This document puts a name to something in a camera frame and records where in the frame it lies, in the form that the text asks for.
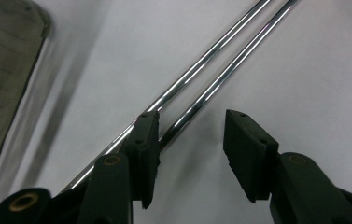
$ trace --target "clamp jaw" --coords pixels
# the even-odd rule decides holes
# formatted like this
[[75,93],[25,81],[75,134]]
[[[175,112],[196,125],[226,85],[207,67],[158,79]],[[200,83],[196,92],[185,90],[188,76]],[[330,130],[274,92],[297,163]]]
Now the clamp jaw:
[[278,143],[251,117],[228,110],[224,151],[248,199],[268,200],[280,223],[352,223],[352,193],[336,188],[317,164]]
[[133,223],[132,201],[152,202],[159,166],[159,113],[143,113],[118,153],[100,157],[91,179],[51,198],[24,189],[0,203],[0,223]]

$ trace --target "shiny steel bar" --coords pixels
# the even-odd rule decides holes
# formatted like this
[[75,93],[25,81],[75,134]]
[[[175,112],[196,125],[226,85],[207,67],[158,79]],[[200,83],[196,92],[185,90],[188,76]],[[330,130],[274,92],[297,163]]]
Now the shiny steel bar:
[[163,135],[160,143],[164,149],[183,128],[192,120],[196,113],[207,103],[222,84],[231,77],[234,71],[242,64],[260,42],[275,28],[284,16],[295,6],[298,0],[288,0],[287,3],[272,17],[272,19],[260,30],[260,32],[247,44],[247,46],[233,59],[233,61],[220,73],[220,75],[208,86],[198,99],[176,120],[170,129]]
[[[166,103],[170,102],[171,99],[181,91],[188,82],[195,77],[210,61],[213,59],[218,52],[220,52],[271,0],[260,0],[257,5],[251,8],[248,13],[240,19],[222,38],[220,38],[193,66],[191,66],[181,77],[178,78],[166,91],[164,91],[160,97],[158,97],[146,110],[160,111]],[[95,161],[108,153],[115,152],[118,150],[120,144],[129,135],[132,130],[136,119],[120,134],[115,138],[89,165],[79,173],[63,190],[67,191],[77,187],[80,183],[87,180],[92,172]]]

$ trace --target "metal rod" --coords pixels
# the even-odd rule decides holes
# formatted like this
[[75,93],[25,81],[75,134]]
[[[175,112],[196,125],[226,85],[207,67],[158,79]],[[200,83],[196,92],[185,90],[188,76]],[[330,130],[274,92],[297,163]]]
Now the metal rod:
[[287,3],[272,17],[272,19],[260,30],[260,32],[247,44],[247,46],[233,59],[222,71],[215,81],[208,86],[198,99],[176,120],[161,139],[160,148],[164,149],[183,128],[192,120],[196,113],[207,103],[213,94],[219,90],[222,84],[234,73],[248,55],[260,44],[260,42],[275,28],[283,17],[292,9],[298,0],[288,0]]
[[[214,44],[193,66],[190,67],[181,77],[178,78],[165,92],[161,94],[146,110],[160,111],[166,103],[181,91],[188,82],[195,77],[205,65],[213,59],[271,0],[260,0],[257,5],[251,8],[248,13],[240,19],[216,44]],[[120,143],[129,135],[134,126],[135,120],[115,138],[89,165],[79,173],[63,190],[67,191],[77,187],[80,183],[87,180],[92,172],[95,161],[108,153],[115,152],[120,147]]]

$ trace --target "white surface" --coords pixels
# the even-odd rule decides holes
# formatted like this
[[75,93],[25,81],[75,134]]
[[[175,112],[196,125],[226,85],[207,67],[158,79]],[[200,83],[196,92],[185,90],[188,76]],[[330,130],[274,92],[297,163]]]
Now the white surface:
[[[256,3],[36,2],[53,22],[37,72],[57,77],[10,193],[53,195]],[[163,110],[162,133],[285,2],[273,1]],[[272,222],[268,202],[250,203],[228,166],[228,108],[352,192],[352,1],[300,1],[162,153],[153,203],[135,204],[134,223]]]

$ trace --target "screw hole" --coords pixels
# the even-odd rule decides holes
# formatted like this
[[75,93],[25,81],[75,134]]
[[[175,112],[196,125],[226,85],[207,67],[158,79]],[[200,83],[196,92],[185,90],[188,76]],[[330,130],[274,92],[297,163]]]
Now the screw hole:
[[23,194],[21,197],[13,200],[9,206],[11,212],[20,212],[31,206],[33,206],[38,201],[38,194],[35,192],[30,192]]
[[300,157],[300,156],[289,156],[289,160],[292,161],[293,163],[296,163],[296,164],[306,164],[307,163],[307,160],[303,157]]
[[115,165],[118,162],[120,162],[120,157],[118,156],[110,156],[104,160],[105,165]]

